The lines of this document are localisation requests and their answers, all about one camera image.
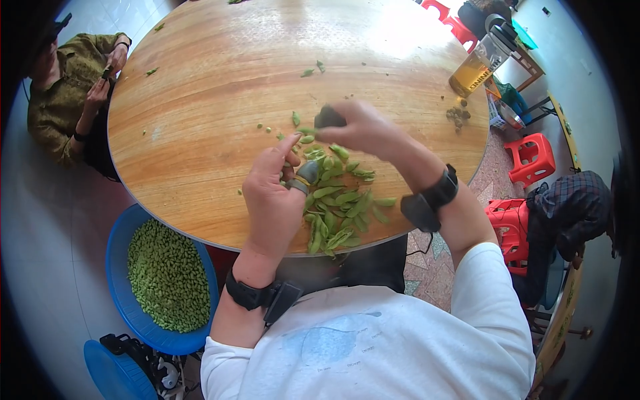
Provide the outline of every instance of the phone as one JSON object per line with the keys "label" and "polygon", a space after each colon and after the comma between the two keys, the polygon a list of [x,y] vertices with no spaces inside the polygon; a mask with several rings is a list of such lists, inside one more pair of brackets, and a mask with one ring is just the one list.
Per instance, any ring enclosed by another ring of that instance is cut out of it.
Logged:
{"label": "phone", "polygon": [[102,73],[102,78],[103,78],[103,79],[107,79],[107,78],[109,77],[109,75],[110,75],[111,71],[113,71],[113,66],[112,66],[112,65],[110,65],[110,66],[106,67],[106,68],[104,69],[104,72]]}

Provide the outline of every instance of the chair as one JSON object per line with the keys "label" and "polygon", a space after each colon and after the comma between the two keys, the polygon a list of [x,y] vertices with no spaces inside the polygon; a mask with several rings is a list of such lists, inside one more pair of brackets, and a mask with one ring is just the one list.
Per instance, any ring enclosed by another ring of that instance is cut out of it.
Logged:
{"label": "chair", "polygon": [[442,23],[451,26],[451,33],[453,33],[453,36],[455,36],[463,45],[469,41],[473,42],[467,52],[472,52],[476,48],[478,39],[457,17],[447,17],[442,20]]}
{"label": "chair", "polygon": [[[519,266],[520,261],[527,260],[529,258],[529,242],[527,242],[529,208],[525,199],[490,200],[484,213],[489,217],[493,228],[508,228],[502,234],[500,244],[504,262],[508,265],[511,261],[515,261]],[[521,266],[510,266],[509,270],[519,275],[526,275],[526,268]]]}
{"label": "chair", "polygon": [[504,148],[510,150],[513,156],[513,169],[509,171],[509,179],[514,183],[523,182],[526,187],[556,171],[551,143],[542,133],[505,143]]}
{"label": "chair", "polygon": [[450,8],[438,3],[436,0],[424,0],[420,5],[424,7],[425,10],[428,10],[430,6],[435,7],[440,12],[440,16],[438,17],[440,22],[449,16]]}

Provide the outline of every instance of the graphic print on t-shirt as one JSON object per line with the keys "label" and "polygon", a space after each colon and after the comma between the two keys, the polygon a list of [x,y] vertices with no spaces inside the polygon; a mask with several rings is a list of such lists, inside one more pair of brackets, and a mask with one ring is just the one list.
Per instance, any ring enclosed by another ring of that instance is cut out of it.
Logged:
{"label": "graphic print on t-shirt", "polygon": [[375,349],[372,343],[381,332],[371,334],[381,312],[345,314],[316,324],[311,328],[280,336],[282,349],[300,365],[317,369],[331,369],[332,365],[349,358],[340,367],[358,365],[362,356]]}

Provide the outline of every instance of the watch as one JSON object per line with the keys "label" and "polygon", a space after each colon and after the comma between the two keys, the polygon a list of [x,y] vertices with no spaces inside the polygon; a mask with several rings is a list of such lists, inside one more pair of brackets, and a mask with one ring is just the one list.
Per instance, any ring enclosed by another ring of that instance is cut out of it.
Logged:
{"label": "watch", "polygon": [[76,141],[79,141],[80,143],[86,142],[86,137],[87,136],[89,136],[89,135],[87,135],[87,134],[86,135],[81,135],[78,132],[74,132],[74,139]]}
{"label": "watch", "polygon": [[458,194],[458,177],[450,164],[442,172],[442,178],[431,188],[405,196],[400,201],[400,211],[406,219],[423,232],[438,232],[441,224],[438,210],[451,203]]}
{"label": "watch", "polygon": [[227,292],[234,302],[248,311],[258,307],[267,309],[264,314],[264,322],[273,324],[285,311],[289,310],[302,296],[303,289],[291,281],[274,281],[271,285],[262,289],[245,285],[234,278],[233,271],[227,274],[225,281]]}
{"label": "watch", "polygon": [[119,44],[124,44],[125,46],[127,46],[127,52],[129,52],[129,46],[130,45],[127,42],[118,42],[118,43],[116,43],[115,46],[113,46],[113,48],[115,49],[116,47],[118,47]]}

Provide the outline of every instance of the round wooden table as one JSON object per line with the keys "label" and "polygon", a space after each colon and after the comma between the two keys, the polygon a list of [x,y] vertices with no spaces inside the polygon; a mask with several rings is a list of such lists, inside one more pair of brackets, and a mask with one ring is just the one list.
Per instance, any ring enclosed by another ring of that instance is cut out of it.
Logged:
{"label": "round wooden table", "polygon": [[[278,132],[294,132],[292,111],[312,127],[327,102],[369,101],[451,163],[463,182],[484,154],[484,90],[467,99],[472,117],[459,134],[445,115],[459,105],[447,80],[467,52],[412,1],[186,1],[159,24],[164,28],[144,37],[115,87],[109,146],[137,201],[187,236],[242,247],[249,224],[237,190]],[[306,68],[316,71],[300,77]],[[375,197],[410,194],[391,164],[358,152],[350,159],[376,170]],[[385,212],[390,223],[372,222],[360,234],[363,246],[411,230],[399,201]],[[307,225],[301,220],[292,256],[306,255]]]}

